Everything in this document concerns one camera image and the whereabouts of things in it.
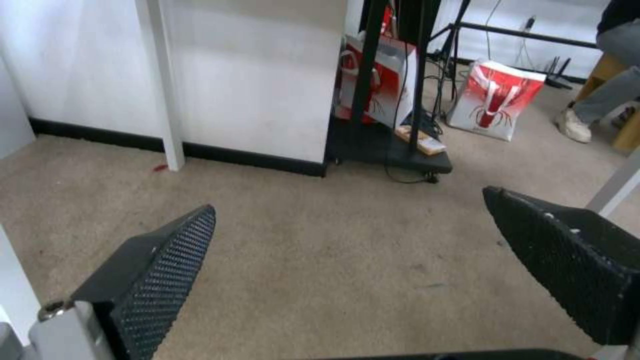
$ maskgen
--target metal bolt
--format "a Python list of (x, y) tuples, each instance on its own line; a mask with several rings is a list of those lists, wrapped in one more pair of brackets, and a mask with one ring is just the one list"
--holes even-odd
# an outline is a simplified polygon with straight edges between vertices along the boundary
[(38, 311), (38, 321), (45, 322), (58, 315), (62, 315), (65, 311), (71, 309), (74, 306), (74, 302), (71, 299), (59, 299), (53, 300), (44, 304)]

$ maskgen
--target red stain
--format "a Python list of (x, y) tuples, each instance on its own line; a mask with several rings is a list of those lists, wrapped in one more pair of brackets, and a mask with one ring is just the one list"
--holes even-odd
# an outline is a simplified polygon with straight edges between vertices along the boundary
[(169, 166), (167, 164), (162, 164), (154, 167), (154, 172), (160, 172), (166, 170)]

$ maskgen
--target red and white shopping bag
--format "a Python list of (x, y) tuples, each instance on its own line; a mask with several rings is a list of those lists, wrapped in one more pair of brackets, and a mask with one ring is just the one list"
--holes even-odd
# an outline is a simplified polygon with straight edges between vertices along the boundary
[(540, 91), (545, 77), (495, 61), (477, 61), (469, 70), (447, 123), (511, 141), (516, 119)]
[[(358, 38), (347, 35), (346, 48), (340, 54), (340, 96), (335, 109), (335, 115), (341, 119), (351, 116), (353, 93), (358, 78), (358, 68), (362, 61), (362, 46), (364, 33)], [(388, 127), (393, 127), (394, 120), (397, 126), (413, 110), (413, 89), (415, 88), (415, 46), (407, 44), (407, 56), (405, 60), (404, 43), (388, 37), (380, 37), (376, 62), (371, 72), (371, 82), (367, 101), (365, 103), (365, 115), (362, 121), (370, 123), (381, 122)], [(402, 87), (404, 73), (406, 83)], [(398, 105), (397, 117), (394, 119), (396, 105)]]

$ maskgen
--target black shelf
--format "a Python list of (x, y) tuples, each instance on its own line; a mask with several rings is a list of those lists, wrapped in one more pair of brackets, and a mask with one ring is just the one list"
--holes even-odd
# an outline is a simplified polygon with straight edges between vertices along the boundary
[(452, 170), (446, 152), (426, 156), (410, 151), (407, 143), (391, 133), (383, 124), (361, 125), (354, 133), (348, 121), (331, 117), (326, 155), (331, 160), (355, 160), (423, 173), (448, 174)]

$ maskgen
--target beige carpet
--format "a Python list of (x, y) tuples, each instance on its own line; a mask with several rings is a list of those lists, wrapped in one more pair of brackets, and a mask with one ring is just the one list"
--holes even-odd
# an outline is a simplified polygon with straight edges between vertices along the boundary
[[(545, 91), (506, 143), (445, 127), (454, 172), (389, 181), (346, 162), (324, 179), (41, 136), (0, 161), (0, 222), (41, 301), (69, 294), (127, 237), (203, 204), (214, 242), (157, 359), (275, 359), (597, 346), (501, 241), (482, 187), (583, 206), (624, 157), (563, 138)], [(396, 176), (413, 177), (395, 171)], [(640, 190), (612, 219), (640, 236)]]

